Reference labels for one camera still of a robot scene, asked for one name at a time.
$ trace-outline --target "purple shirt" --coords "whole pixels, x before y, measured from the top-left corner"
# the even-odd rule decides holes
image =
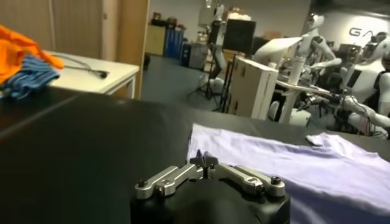
[[[390,163],[338,135],[307,140],[316,146],[194,124],[188,159],[200,149],[220,163],[282,177],[292,197],[291,223],[390,223]]]

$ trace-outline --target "orange cloth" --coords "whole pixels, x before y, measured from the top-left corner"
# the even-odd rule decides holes
[[[43,52],[30,38],[0,25],[0,84],[21,69],[26,54],[32,54],[56,68],[64,67],[61,60]]]

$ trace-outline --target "white box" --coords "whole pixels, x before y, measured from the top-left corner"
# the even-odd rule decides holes
[[[278,70],[237,57],[233,65],[227,113],[266,120],[277,77]]]

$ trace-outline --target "blue striped towel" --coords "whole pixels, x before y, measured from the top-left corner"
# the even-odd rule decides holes
[[[27,54],[20,71],[0,86],[0,91],[2,91],[0,98],[23,99],[59,77],[60,75],[49,64]]]

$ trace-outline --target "black tabletop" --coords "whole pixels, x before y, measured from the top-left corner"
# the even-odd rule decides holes
[[[1,126],[4,223],[130,223],[134,185],[184,164],[194,123],[299,145],[308,145],[306,135],[321,132],[97,94],[75,97],[57,89],[27,101],[31,108],[46,106],[41,112],[15,106],[24,111],[19,122]],[[12,110],[0,105],[0,114],[12,116]],[[390,159],[387,141],[340,135]]]

